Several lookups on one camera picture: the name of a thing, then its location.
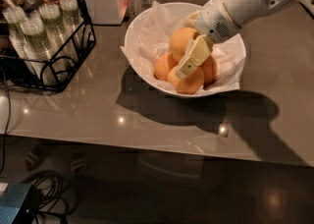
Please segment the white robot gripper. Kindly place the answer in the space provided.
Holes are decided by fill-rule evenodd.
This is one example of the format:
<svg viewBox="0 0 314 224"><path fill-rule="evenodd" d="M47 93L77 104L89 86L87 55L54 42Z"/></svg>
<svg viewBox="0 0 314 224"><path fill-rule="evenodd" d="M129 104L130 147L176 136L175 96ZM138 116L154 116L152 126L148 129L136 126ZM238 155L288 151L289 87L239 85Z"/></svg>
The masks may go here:
<svg viewBox="0 0 314 224"><path fill-rule="evenodd" d="M179 79L189 77L205 62L213 51L214 42L225 42L239 33L240 12L240 0L209 0L200 11L182 20L184 27L196 28L202 35L188 41L185 54L175 71Z"/></svg>

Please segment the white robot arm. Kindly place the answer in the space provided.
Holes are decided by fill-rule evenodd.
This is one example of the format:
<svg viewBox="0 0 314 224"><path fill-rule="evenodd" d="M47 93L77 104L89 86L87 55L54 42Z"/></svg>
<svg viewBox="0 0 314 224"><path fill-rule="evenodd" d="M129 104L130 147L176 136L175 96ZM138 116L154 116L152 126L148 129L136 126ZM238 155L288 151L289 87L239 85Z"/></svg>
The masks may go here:
<svg viewBox="0 0 314 224"><path fill-rule="evenodd" d="M183 25L195 28L199 36L188 44L176 70L180 79L190 76L205 60L217 43L223 43L239 33L250 21L268 15L291 0L209 0L200 10L183 20ZM314 0L295 0L310 16L314 16Z"/></svg>

